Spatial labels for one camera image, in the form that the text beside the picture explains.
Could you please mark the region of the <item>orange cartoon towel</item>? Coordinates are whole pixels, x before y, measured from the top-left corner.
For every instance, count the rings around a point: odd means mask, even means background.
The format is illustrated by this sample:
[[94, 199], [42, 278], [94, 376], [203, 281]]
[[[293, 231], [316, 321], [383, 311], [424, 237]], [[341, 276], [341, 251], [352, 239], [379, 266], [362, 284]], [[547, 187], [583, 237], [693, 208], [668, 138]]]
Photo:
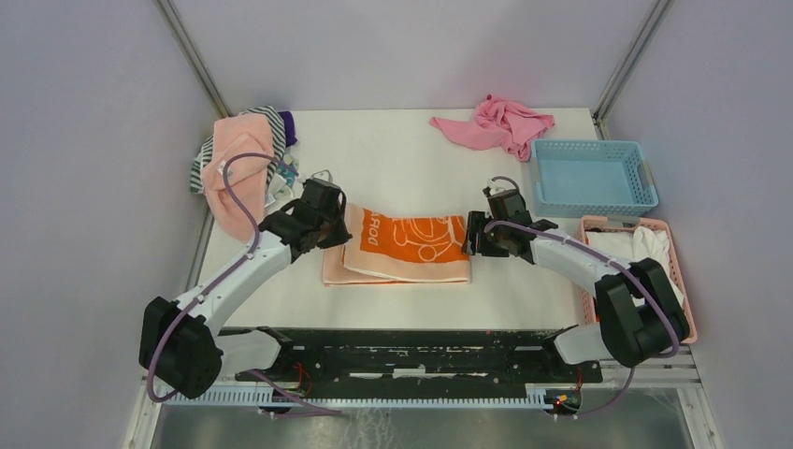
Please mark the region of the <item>orange cartoon towel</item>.
[[461, 215], [394, 218], [350, 204], [345, 224], [351, 239], [324, 251], [326, 286], [471, 282]]

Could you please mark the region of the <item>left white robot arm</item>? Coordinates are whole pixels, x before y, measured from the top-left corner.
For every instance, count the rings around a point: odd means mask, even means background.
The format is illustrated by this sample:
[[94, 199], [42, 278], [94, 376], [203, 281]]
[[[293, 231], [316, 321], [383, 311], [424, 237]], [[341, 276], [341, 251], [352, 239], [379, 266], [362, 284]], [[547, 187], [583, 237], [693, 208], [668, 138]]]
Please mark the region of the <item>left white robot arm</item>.
[[303, 183], [301, 197], [253, 225], [238, 258], [207, 282], [173, 300], [154, 298], [144, 311], [139, 364], [150, 399], [199, 398], [216, 380], [252, 370], [274, 381], [293, 371], [293, 354], [272, 331], [223, 334], [229, 318], [265, 282], [314, 249], [345, 244], [346, 195], [321, 178]]

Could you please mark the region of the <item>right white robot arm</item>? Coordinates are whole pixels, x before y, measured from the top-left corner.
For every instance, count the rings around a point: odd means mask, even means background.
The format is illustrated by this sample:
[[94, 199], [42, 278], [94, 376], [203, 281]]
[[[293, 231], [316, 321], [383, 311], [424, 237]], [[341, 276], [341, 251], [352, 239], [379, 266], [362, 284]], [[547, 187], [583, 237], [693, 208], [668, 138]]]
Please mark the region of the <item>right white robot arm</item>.
[[571, 237], [548, 220], [532, 219], [516, 188], [486, 187], [486, 211], [472, 211], [464, 252], [515, 257], [547, 268], [582, 288], [596, 302], [594, 324], [556, 332], [541, 354], [542, 374], [567, 380], [586, 361], [612, 359], [635, 368], [677, 354], [690, 326], [663, 267], [652, 258], [631, 262]]

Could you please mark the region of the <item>teal patterned cloth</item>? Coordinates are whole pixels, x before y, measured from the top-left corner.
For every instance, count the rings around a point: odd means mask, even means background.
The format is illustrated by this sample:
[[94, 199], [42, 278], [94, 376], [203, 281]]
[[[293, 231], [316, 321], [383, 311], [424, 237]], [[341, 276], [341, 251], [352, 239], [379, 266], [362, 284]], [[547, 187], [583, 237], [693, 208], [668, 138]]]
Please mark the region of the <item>teal patterned cloth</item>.
[[299, 177], [299, 162], [289, 152], [282, 158], [282, 164], [278, 165], [273, 174], [266, 195], [266, 207], [276, 203], [285, 203], [293, 199], [295, 194], [293, 187]]

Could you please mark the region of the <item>blue plastic basket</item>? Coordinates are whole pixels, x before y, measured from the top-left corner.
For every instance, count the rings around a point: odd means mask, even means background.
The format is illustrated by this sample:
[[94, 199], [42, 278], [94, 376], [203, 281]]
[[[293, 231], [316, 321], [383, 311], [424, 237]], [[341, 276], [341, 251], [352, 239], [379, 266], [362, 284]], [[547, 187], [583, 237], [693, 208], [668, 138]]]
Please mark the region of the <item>blue plastic basket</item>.
[[639, 217], [659, 204], [640, 143], [542, 138], [532, 142], [528, 179], [543, 217]]

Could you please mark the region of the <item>light pink towel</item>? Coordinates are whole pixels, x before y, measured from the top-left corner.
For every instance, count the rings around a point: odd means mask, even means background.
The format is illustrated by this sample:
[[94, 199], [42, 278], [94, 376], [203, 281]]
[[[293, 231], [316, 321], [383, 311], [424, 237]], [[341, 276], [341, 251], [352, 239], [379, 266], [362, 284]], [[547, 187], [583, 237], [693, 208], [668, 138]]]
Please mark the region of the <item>light pink towel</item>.
[[263, 114], [240, 114], [214, 124], [209, 163], [200, 171], [204, 195], [217, 224], [242, 242], [252, 238], [247, 216], [227, 188], [261, 221], [266, 211], [267, 167], [275, 156], [273, 134]]

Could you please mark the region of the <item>pink crumpled towel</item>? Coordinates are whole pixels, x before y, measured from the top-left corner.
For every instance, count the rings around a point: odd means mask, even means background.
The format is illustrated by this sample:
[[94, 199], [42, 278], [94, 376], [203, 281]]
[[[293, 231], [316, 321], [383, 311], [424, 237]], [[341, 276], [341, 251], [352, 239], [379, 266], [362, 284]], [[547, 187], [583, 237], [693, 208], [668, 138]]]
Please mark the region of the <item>pink crumpled towel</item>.
[[532, 154], [532, 142], [555, 126], [555, 117], [519, 102], [489, 94], [468, 121], [433, 117], [429, 124], [452, 143], [474, 151], [501, 148], [520, 162]]

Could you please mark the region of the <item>purple cloth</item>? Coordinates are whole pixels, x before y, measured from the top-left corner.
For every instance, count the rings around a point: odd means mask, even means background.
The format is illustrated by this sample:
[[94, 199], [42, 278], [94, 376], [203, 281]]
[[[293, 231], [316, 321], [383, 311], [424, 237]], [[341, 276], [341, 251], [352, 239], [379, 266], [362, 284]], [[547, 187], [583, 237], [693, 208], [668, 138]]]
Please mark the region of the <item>purple cloth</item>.
[[292, 147], [297, 144], [296, 136], [296, 122], [294, 115], [291, 111], [279, 111], [279, 115], [283, 121], [285, 146]]

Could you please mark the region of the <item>striped cloth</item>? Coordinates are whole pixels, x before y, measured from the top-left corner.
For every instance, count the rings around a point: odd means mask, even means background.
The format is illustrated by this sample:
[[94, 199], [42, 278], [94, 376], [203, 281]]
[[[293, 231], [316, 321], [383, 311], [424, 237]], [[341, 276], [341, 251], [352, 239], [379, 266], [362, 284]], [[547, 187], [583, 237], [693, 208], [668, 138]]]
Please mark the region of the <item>striped cloth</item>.
[[192, 194], [204, 193], [202, 170], [207, 167], [216, 148], [228, 147], [237, 138], [250, 135], [252, 138], [264, 138], [265, 149], [271, 149], [277, 160], [281, 160], [288, 147], [285, 146], [283, 121], [271, 106], [260, 106], [245, 109], [240, 114], [218, 120], [213, 125], [212, 134], [201, 144], [198, 154], [190, 168], [189, 190]]

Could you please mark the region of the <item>pink plastic basket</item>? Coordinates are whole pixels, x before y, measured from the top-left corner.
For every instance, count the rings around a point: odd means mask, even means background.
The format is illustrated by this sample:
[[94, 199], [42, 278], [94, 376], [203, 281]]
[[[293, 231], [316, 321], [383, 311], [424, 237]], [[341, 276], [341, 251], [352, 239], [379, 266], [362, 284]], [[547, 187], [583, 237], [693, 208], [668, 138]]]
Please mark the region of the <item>pink plastic basket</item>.
[[681, 308], [684, 312], [685, 319], [687, 320], [687, 323], [689, 325], [689, 334], [688, 337], [683, 340], [683, 343], [686, 345], [692, 344], [696, 342], [698, 339], [698, 331], [691, 310], [688, 293], [686, 291], [685, 279], [681, 268], [681, 263], [679, 261], [679, 255], [680, 255], [679, 246], [676, 244], [675, 235], [673, 234], [668, 223], [662, 220], [645, 218], [645, 217], [631, 217], [631, 216], [619, 216], [619, 215], [610, 215], [610, 216], [587, 215], [583, 217], [579, 222], [577, 237], [581, 241], [586, 243], [584, 233], [588, 230], [595, 229], [596, 231], [604, 231], [604, 232], [617, 232], [617, 231], [630, 232], [635, 230], [639, 226], [646, 226], [652, 230], [664, 230], [667, 231], [669, 234], [671, 278], [674, 280], [674, 282], [677, 284], [677, 286], [681, 289], [681, 291], [685, 295], [684, 306]]

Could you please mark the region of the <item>white cloth in basket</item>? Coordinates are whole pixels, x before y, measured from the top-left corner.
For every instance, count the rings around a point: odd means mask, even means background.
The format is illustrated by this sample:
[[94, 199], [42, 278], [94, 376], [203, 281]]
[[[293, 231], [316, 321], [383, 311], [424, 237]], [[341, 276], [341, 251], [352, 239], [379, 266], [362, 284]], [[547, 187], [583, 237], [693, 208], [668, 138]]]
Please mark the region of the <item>white cloth in basket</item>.
[[684, 306], [685, 295], [671, 278], [670, 238], [667, 231], [652, 230], [646, 226], [639, 226], [630, 232], [592, 229], [586, 231], [584, 237], [589, 246], [631, 262], [639, 262], [645, 258], [655, 260], [667, 274], [679, 305]]

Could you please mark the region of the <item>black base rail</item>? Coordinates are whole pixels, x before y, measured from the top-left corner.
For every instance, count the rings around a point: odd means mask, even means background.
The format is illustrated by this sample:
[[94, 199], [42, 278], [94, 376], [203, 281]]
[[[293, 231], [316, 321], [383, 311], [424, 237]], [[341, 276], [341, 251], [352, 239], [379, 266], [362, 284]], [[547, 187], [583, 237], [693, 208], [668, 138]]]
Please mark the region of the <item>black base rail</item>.
[[550, 330], [257, 330], [281, 344], [264, 374], [307, 399], [521, 398], [603, 380], [599, 362], [551, 354]]

